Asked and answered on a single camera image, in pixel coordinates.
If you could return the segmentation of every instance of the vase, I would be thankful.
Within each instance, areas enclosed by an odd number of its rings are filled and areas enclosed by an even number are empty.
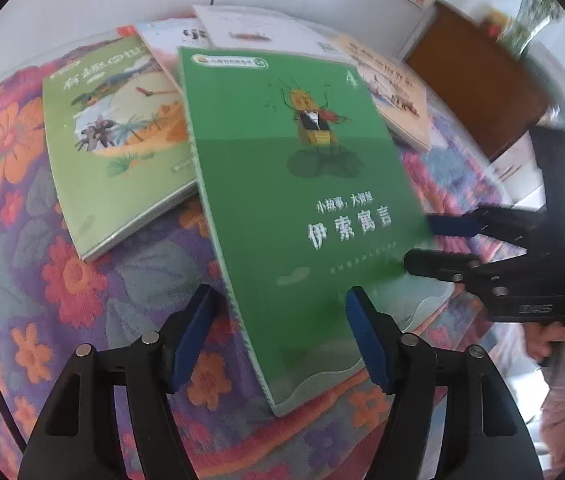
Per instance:
[[[510,21],[498,42],[507,49],[512,56],[520,59],[523,51],[531,40],[549,24],[549,12],[539,12],[532,2],[523,0],[517,16]]]

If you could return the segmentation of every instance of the publisher logo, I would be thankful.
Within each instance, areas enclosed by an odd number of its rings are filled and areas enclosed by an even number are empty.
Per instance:
[[[269,63],[262,57],[250,56],[207,56],[194,54],[192,61],[203,66],[224,66],[231,68],[269,68]]]

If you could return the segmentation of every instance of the light green book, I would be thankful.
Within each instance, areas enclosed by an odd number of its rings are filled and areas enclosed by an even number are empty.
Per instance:
[[[182,97],[137,36],[53,73],[42,97],[51,172],[83,260],[195,192]]]
[[[404,253],[432,235],[353,66],[180,53],[214,248],[250,358],[282,415],[363,367],[345,317],[351,286],[364,286],[403,330],[451,288],[403,270]]]

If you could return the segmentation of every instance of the floral tablecloth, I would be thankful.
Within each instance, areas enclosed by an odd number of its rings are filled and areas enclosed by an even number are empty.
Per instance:
[[[51,178],[42,80],[88,48],[0,84],[0,390],[27,438],[53,381],[82,342],[123,346],[184,307],[200,282],[223,290],[200,202],[193,198],[92,265],[76,254]],[[498,187],[432,112],[444,140],[428,155],[401,148],[424,208],[460,213],[499,202]],[[497,242],[447,238],[448,250],[492,257]],[[424,338],[465,348],[489,328],[480,303],[460,289],[428,320]],[[365,370],[283,418],[269,410],[236,324],[224,308],[192,379],[170,400],[200,478],[361,478],[390,399]],[[117,395],[128,476],[143,478],[124,394]],[[16,478],[21,454],[0,418],[0,469]]]

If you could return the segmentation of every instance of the human hand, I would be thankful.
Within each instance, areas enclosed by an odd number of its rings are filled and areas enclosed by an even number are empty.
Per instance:
[[[559,322],[543,326],[540,323],[523,323],[527,355],[539,362],[551,355],[551,342],[565,342],[565,326]]]

